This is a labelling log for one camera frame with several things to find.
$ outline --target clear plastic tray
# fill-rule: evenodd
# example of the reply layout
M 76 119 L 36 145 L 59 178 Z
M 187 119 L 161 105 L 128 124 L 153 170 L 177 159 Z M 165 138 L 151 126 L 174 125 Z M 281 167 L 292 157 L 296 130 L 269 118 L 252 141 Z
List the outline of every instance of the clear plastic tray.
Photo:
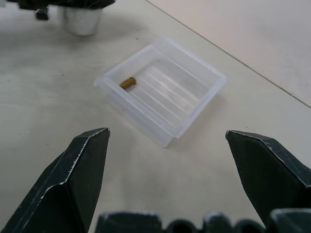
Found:
M 130 77 L 137 84 L 123 90 Z M 162 38 L 94 82 L 105 98 L 166 147 L 194 122 L 227 78 L 170 38 Z

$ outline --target small brass part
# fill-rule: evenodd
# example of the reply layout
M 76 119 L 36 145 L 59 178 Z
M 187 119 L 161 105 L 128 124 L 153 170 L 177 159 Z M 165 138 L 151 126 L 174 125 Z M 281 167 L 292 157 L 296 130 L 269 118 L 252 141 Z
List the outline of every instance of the small brass part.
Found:
M 130 88 L 131 86 L 136 85 L 136 79 L 131 77 L 125 81 L 123 81 L 120 84 L 120 87 L 122 87 L 124 90 L 126 90 L 127 88 Z

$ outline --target silver metal cup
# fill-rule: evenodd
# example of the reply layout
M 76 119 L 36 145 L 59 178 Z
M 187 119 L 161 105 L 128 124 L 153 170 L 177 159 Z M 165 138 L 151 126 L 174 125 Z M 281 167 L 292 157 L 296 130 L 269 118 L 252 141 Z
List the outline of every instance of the silver metal cup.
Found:
M 58 7 L 58 15 L 64 29 L 80 36 L 93 35 L 98 31 L 102 11 L 102 9 Z

